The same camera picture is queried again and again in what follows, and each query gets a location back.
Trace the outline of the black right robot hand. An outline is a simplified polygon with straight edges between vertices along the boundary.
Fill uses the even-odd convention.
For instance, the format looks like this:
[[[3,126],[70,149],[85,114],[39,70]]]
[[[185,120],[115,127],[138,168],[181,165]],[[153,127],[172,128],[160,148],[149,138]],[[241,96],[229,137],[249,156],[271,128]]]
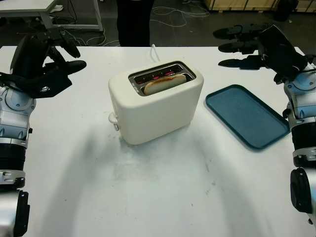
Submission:
[[[258,70],[266,67],[276,70],[285,62],[286,53],[296,52],[283,32],[277,26],[268,23],[234,25],[214,31],[213,36],[231,41],[219,46],[219,51],[248,55],[241,60],[227,59],[219,62],[219,66],[228,68]]]

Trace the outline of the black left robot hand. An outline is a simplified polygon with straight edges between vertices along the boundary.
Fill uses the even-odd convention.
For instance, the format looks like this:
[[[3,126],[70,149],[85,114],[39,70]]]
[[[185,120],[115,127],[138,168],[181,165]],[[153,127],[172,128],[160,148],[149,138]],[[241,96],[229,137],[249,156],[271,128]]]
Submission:
[[[82,60],[66,61],[56,46],[62,47],[74,58],[80,57],[75,43],[66,36],[62,27],[49,28],[44,32],[26,35],[15,49],[10,65],[10,73],[32,79],[58,67],[67,75],[86,67]]]

